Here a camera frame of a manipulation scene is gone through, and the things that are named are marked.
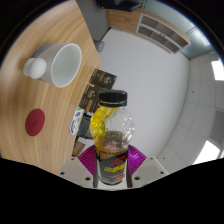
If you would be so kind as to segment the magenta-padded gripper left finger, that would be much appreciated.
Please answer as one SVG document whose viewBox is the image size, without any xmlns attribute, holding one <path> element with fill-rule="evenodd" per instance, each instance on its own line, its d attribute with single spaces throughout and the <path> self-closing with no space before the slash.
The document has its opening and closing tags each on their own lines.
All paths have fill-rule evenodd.
<svg viewBox="0 0 224 224">
<path fill-rule="evenodd" d="M 71 157 L 61 168 L 58 176 L 84 188 L 97 188 L 98 174 L 95 146 L 90 146 L 78 157 Z"/>
</svg>

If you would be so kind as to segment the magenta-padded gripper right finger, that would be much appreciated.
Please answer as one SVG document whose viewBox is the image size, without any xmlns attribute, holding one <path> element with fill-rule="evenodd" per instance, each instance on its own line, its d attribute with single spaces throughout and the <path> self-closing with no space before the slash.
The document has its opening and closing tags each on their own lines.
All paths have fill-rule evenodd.
<svg viewBox="0 0 224 224">
<path fill-rule="evenodd" d="M 128 188 L 140 188 L 167 175 L 168 172 L 154 156 L 146 157 L 134 146 L 129 146 L 126 168 Z"/>
</svg>

